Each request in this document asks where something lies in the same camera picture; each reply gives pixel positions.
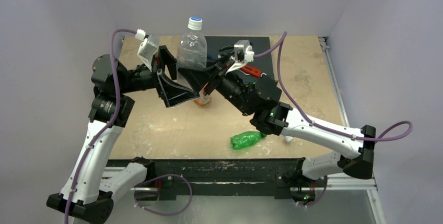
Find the white blue bottle cap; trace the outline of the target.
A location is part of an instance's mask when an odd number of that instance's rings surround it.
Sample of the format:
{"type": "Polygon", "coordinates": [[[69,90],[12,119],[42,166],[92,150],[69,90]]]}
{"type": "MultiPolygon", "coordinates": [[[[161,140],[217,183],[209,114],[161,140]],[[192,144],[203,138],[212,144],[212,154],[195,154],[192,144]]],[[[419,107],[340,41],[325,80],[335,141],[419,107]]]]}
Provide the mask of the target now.
{"type": "Polygon", "coordinates": [[[194,31],[202,30],[203,20],[199,17],[190,17],[187,28],[194,31]]]}

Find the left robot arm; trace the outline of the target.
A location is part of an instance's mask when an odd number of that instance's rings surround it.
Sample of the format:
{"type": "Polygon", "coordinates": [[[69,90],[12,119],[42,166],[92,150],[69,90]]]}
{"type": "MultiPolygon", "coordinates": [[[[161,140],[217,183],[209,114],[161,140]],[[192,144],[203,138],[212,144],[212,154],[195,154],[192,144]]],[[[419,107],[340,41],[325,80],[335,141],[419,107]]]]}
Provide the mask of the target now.
{"type": "Polygon", "coordinates": [[[144,64],[126,68],[114,56],[98,57],[92,66],[94,99],[87,132],[76,164],[61,191],[49,195],[47,207],[64,214],[65,222],[77,218],[105,223],[116,202],[134,185],[149,187],[156,173],[151,162],[138,157],[118,175],[103,179],[110,153],[122,134],[135,104],[130,92],[155,89],[166,107],[194,99],[196,93],[175,82],[176,58],[164,45],[151,56],[141,55],[144,64]]]}

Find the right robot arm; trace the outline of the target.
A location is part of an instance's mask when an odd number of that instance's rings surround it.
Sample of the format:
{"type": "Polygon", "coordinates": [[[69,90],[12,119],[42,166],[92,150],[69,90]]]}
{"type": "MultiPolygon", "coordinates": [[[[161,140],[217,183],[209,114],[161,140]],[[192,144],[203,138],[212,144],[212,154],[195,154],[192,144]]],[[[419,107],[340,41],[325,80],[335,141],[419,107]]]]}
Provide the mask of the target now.
{"type": "Polygon", "coordinates": [[[294,181],[301,186],[321,176],[345,173],[357,179],[372,178],[374,145],[362,140],[371,126],[347,128],[319,119],[308,122],[301,113],[280,101],[282,91],[275,80],[264,76],[245,84],[235,73],[227,73],[215,66],[206,69],[178,70],[196,91],[216,90],[244,116],[258,131],[267,135],[283,135],[304,139],[332,152],[316,158],[306,158],[302,167],[293,172],[294,181]]]}

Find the orange label plastic bottle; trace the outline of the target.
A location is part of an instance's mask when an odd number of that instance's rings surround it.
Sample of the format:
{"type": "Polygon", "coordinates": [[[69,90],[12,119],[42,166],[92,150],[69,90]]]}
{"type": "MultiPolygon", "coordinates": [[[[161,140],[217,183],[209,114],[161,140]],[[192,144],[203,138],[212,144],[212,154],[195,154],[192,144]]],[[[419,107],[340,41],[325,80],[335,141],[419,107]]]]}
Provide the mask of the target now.
{"type": "Polygon", "coordinates": [[[200,91],[199,97],[194,99],[193,102],[198,105],[199,107],[205,107],[209,105],[209,103],[212,100],[211,95],[206,95],[203,90],[200,91]]]}

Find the slim clear plastic bottle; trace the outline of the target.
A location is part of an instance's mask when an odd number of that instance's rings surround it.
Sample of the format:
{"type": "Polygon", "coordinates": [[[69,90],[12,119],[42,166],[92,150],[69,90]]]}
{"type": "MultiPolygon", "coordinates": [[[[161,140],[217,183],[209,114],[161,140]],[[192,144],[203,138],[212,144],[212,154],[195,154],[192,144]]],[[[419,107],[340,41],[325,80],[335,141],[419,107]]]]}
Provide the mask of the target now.
{"type": "Polygon", "coordinates": [[[293,140],[293,138],[290,136],[285,137],[285,142],[287,142],[287,143],[290,143],[292,140],[293,140]]]}

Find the large clear plastic bottle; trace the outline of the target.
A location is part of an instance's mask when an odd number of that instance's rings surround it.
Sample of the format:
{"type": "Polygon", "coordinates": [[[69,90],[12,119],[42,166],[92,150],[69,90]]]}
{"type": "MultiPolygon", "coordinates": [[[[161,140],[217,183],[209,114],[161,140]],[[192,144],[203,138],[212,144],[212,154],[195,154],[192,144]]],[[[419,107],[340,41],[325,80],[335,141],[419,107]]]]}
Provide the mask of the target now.
{"type": "Polygon", "coordinates": [[[177,69],[204,69],[207,64],[207,41],[202,27],[190,27],[181,36],[177,52],[177,69]]]}

